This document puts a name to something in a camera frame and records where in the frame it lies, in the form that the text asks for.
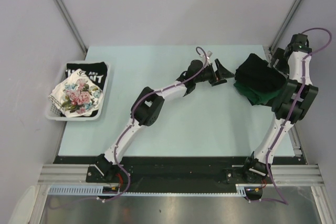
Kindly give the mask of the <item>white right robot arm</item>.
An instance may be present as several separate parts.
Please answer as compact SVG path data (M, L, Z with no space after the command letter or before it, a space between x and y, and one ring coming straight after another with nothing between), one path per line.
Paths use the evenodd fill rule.
M292 36L283 59L289 67L289 78L275 98L271 110L271 125L261 142L242 167L242 178L248 183L261 183L270 175L274 153L287 132L307 114L318 94L310 78L312 49L308 36L298 33Z

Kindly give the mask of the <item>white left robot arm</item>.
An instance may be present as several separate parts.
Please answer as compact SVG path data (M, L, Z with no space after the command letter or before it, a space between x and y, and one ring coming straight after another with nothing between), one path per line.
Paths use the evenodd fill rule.
M121 169L120 162L124 153L137 132L155 123L166 101L190 94L197 83L208 82L213 87L224 84L234 77L234 74L223 67L218 59L215 59L215 66L216 70L211 63L193 60L188 69L182 72L171 85L160 89L145 87L131 107L130 119L123 132L108 150L97 156L93 167L98 172L98 176L105 182L115 178L116 173Z

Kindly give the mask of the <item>plain black t-shirt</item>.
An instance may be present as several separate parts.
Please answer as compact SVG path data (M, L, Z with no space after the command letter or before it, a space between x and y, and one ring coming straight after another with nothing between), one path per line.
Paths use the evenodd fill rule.
M254 53L250 53L247 59L236 69L235 80L262 93L278 91L286 83L286 78L282 74L273 68L269 68L268 62Z

